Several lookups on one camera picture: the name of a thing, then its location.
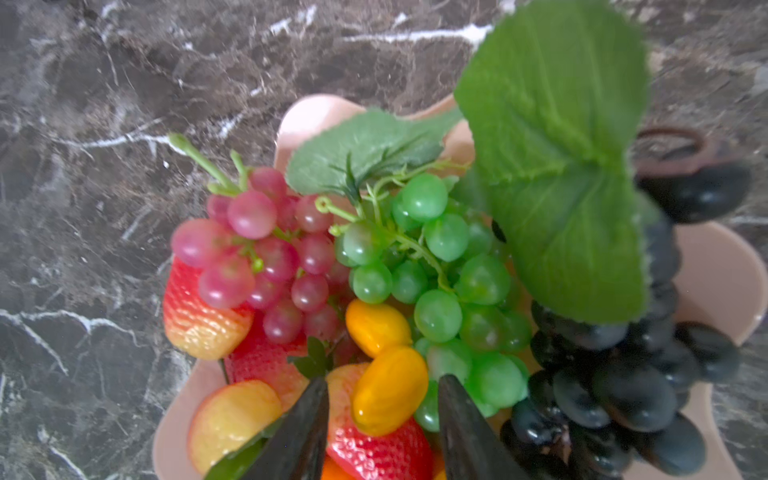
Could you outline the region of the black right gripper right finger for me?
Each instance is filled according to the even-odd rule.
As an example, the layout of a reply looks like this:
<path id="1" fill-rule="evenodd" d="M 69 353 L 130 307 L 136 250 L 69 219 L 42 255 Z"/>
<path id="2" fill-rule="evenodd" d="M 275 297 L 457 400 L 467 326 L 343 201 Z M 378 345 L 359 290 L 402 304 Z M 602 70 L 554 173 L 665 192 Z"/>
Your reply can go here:
<path id="1" fill-rule="evenodd" d="M 527 479 L 454 375 L 438 383 L 440 441 L 447 479 Z"/>

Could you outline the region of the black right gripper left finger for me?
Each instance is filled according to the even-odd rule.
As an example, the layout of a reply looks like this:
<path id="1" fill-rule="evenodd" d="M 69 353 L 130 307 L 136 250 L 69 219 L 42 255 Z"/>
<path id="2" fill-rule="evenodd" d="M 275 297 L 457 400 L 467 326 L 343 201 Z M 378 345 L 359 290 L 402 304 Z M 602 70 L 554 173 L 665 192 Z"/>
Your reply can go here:
<path id="1" fill-rule="evenodd" d="M 314 378 L 242 479 L 320 479 L 326 456 L 329 404 L 326 380 Z"/>

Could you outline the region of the small fake orange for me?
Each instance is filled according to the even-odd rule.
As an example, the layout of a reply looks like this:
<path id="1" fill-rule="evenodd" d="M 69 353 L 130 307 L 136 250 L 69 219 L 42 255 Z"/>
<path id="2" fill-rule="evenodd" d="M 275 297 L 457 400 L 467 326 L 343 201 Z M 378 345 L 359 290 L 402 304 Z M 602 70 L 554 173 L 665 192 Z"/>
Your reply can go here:
<path id="1" fill-rule="evenodd" d="M 326 456 L 321 480 L 355 480 L 355 477 L 345 472 L 331 457 Z"/>

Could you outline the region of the red strawberry with green leaf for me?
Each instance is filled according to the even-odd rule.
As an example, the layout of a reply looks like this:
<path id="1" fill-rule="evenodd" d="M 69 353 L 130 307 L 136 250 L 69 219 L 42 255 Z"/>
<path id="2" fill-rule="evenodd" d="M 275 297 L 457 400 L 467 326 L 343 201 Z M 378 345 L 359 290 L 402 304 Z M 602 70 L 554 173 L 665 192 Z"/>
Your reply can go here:
<path id="1" fill-rule="evenodd" d="M 323 377 L 329 389 L 329 421 L 326 456 L 355 479 L 430 479 L 433 453 L 413 416 L 399 429 L 372 437 L 353 422 L 351 401 L 357 382 L 370 362 L 330 369 L 323 344 L 311 338 L 305 357 L 291 358 L 299 372 L 311 379 Z"/>

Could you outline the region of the yellow fake kumquat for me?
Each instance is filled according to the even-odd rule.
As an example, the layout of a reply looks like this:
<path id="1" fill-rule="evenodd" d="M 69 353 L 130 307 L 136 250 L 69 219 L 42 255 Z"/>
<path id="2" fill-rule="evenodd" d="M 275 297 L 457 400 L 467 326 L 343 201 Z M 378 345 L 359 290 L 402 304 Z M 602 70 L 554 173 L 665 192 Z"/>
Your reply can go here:
<path id="1" fill-rule="evenodd" d="M 424 400 L 429 375 L 424 358 L 411 347 L 390 348 L 371 362 L 357 382 L 352 418 L 363 434 L 393 433 L 412 418 Z"/>

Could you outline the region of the red yellow-tipped fake strawberry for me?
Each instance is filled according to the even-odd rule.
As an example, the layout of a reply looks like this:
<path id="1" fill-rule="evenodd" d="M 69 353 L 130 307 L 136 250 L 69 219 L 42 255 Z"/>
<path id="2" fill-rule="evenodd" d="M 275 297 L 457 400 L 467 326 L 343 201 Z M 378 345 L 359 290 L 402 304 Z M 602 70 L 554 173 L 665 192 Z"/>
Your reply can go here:
<path id="1" fill-rule="evenodd" d="M 216 361 L 245 339 L 256 310 L 247 303 L 225 309 L 209 306 L 198 294 L 201 273 L 172 259 L 162 302 L 163 325 L 174 347 L 197 359 Z"/>

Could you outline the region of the red fake grape bunch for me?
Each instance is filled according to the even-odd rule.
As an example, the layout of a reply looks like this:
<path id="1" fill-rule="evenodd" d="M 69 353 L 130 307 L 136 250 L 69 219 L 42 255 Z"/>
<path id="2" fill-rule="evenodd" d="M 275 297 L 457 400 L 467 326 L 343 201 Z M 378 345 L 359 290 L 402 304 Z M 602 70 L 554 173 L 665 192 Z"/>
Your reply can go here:
<path id="1" fill-rule="evenodd" d="M 168 141 L 212 177 L 205 217 L 183 221 L 170 239 L 172 259 L 202 271 L 201 299 L 220 309 L 249 304 L 275 344 L 300 333 L 338 341 L 348 269 L 334 253 L 333 216 L 294 195 L 275 168 L 248 167 L 232 151 L 231 178 L 185 136 Z"/>

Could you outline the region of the green fake grape bunch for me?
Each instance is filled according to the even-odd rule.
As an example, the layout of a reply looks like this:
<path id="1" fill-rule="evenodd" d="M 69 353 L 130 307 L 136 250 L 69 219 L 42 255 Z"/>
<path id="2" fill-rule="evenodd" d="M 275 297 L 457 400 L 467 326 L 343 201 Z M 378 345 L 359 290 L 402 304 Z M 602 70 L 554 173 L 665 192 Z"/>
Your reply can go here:
<path id="1" fill-rule="evenodd" d="M 500 242 L 453 190 L 462 164 L 445 150 L 457 109 L 404 119 L 371 109 L 296 148 L 289 186 L 341 219 L 332 235 L 354 300 L 388 304 L 411 328 L 429 386 L 413 415 L 440 426 L 438 383 L 454 375 L 484 417 L 528 394 L 519 354 L 531 331 Z"/>

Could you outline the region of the pink scalloped fruit bowl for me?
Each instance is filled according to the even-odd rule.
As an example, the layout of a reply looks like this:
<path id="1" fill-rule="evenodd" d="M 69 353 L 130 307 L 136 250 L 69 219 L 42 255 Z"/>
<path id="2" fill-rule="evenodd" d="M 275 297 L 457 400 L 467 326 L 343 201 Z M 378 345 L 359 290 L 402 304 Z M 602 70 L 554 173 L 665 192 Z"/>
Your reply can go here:
<path id="1" fill-rule="evenodd" d="M 276 166 L 286 167 L 302 143 L 362 110 L 334 95 L 301 98 L 278 129 Z M 682 267 L 675 279 L 681 295 L 677 319 L 706 323 L 743 344 L 767 309 L 767 271 L 761 257 L 742 237 L 716 222 L 680 226 L 677 237 L 682 251 Z M 225 384 L 218 362 L 195 363 L 155 433 L 152 460 L 158 478 L 199 478 L 188 458 L 187 434 L 198 406 Z M 695 385 L 683 413 L 700 430 L 707 449 L 706 463 L 695 478 L 740 478 L 714 420 L 711 385 Z"/>

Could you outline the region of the black fake grape bunch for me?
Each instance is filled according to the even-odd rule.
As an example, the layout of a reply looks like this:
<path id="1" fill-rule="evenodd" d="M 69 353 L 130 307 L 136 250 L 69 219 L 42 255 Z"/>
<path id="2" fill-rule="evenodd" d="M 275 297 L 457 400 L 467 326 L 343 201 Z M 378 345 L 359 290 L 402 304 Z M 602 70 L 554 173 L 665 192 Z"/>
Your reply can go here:
<path id="1" fill-rule="evenodd" d="M 534 372 L 499 436 L 527 479 L 697 479 L 706 444 L 683 410 L 741 363 L 730 336 L 676 317 L 677 229 L 735 210 L 749 167 L 697 131 L 642 126 L 646 57 L 607 2 L 535 1 L 455 90 L 476 154 L 459 195 L 532 299 Z"/>

